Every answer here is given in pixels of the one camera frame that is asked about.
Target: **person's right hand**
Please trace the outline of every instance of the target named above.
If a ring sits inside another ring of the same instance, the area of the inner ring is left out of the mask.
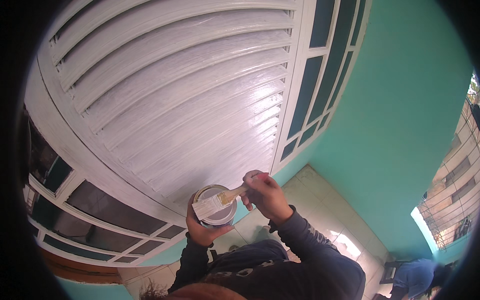
[[[252,204],[255,204],[262,215],[280,226],[292,216],[293,210],[278,183],[270,176],[265,180],[259,179],[256,175],[261,173],[263,172],[253,170],[245,174],[243,182],[249,189],[240,194],[240,197],[248,210],[252,210]]]

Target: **person's left hand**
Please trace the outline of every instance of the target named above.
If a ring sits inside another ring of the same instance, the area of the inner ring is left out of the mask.
[[[229,232],[234,227],[233,226],[223,226],[219,228],[206,228],[200,224],[200,221],[197,218],[197,215],[193,211],[193,198],[195,197],[194,193],[190,200],[188,201],[188,208],[187,208],[187,228],[188,232],[190,233],[191,239],[199,245],[202,246],[210,246],[213,243],[213,240],[218,238],[219,236]]]

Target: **paintbrush bristles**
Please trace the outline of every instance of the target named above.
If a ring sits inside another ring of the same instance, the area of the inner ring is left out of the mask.
[[[245,191],[247,191],[246,187],[239,186],[236,189],[223,191],[205,200],[195,202],[192,204],[192,207],[197,218],[203,220],[206,217],[227,208],[233,203],[238,195]]]

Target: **hand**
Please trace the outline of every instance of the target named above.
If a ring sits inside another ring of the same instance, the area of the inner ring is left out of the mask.
[[[187,228],[191,239],[199,245],[210,246],[213,240],[219,236],[229,232],[233,226],[223,226],[219,228],[205,228],[200,224],[195,212],[193,211],[192,203],[195,193],[190,197],[187,208]]]
[[[252,204],[255,204],[262,215],[280,226],[292,216],[293,210],[278,183],[270,176],[265,180],[257,178],[256,175],[260,173],[259,170],[253,170],[245,174],[243,182],[249,189],[240,194],[241,200],[249,211],[253,209]]]

